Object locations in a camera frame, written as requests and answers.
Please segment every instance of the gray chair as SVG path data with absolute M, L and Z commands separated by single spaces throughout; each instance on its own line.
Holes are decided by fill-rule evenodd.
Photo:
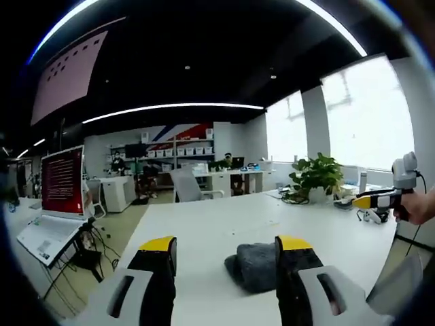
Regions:
M 97 211 L 97 207 L 101 209 L 101 214 L 97 216 L 95 214 L 95 219 L 101 219 L 104 216 L 106 216 L 106 211 L 103 207 L 103 204 L 101 204 L 101 180 L 99 179 L 91 179 L 87 182 L 90 193 L 92 194 L 92 205 L 94 205 L 95 212 Z
M 197 200 L 204 200 L 207 199 L 207 195 L 214 198 L 214 194 L 220 194 L 221 198 L 224 197 L 224 192 L 222 190 L 201 191 L 199 184 L 193 175 L 192 168 L 189 166 L 172 170 L 169 174 L 171 175 L 175 188 L 174 195 L 175 192 L 177 192 L 180 202 L 196 202 Z
M 422 280 L 419 254 L 408 255 L 390 275 L 375 284 L 367 303 L 378 314 L 398 316 Z

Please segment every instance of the window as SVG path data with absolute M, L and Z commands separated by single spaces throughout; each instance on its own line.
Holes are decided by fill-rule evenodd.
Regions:
M 293 162 L 307 157 L 307 129 L 300 92 L 280 100 L 267 109 L 267 149 L 270 160 Z
M 384 56 L 322 80 L 331 156 L 341 164 L 391 170 L 414 150 L 408 104 Z

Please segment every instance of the computer monitor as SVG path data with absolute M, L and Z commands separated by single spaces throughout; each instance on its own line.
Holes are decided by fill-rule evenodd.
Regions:
M 245 158 L 232 158 L 231 168 L 243 168 L 245 166 Z
M 140 158 L 146 155 L 146 144 L 130 144 L 125 145 L 125 157 L 126 158 Z
M 83 146 L 41 159 L 42 213 L 85 219 L 82 194 Z

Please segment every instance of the gray towel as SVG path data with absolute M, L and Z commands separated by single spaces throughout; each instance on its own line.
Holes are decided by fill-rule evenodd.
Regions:
M 237 254 L 225 259 L 225 267 L 236 284 L 250 293 L 276 288 L 275 245 L 240 244 Z

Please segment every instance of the red screen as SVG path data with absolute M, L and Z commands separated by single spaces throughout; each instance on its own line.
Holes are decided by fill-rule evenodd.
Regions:
M 83 214 L 82 152 L 78 147 L 42 160 L 42 209 Z

